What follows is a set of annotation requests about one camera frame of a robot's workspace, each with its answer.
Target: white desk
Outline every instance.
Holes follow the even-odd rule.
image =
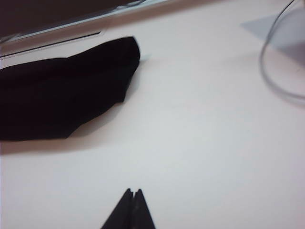
[[[98,229],[128,187],[143,189],[158,229],[305,228],[305,109],[266,87],[263,40],[242,26],[287,2],[186,0],[1,60],[129,35],[142,52],[124,104],[66,140],[2,143],[2,228]]]

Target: cable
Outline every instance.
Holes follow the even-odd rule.
[[[259,64],[260,64],[260,70],[261,70],[261,74],[263,76],[263,79],[265,80],[265,82],[267,83],[267,85],[269,87],[271,87],[275,92],[282,94],[288,98],[292,98],[292,99],[296,99],[296,100],[302,100],[303,102],[305,102],[305,95],[302,94],[295,94],[292,92],[289,92],[287,90],[285,90],[284,88],[280,87],[279,85],[277,85],[266,73],[265,67],[264,67],[264,54],[266,52],[266,48],[270,42],[270,40],[272,39],[272,36],[274,34],[274,31],[276,29],[276,26],[278,24],[278,21],[280,19],[280,17],[283,15],[283,13],[295,2],[295,0],[291,0],[283,9],[282,11],[278,14],[278,16],[276,17],[275,21],[273,22],[269,33],[267,35],[266,41],[262,47],[261,53],[260,53],[260,57],[259,57]]]

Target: black fabric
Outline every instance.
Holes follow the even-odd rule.
[[[0,70],[0,140],[67,138],[123,102],[140,60],[133,37]]]

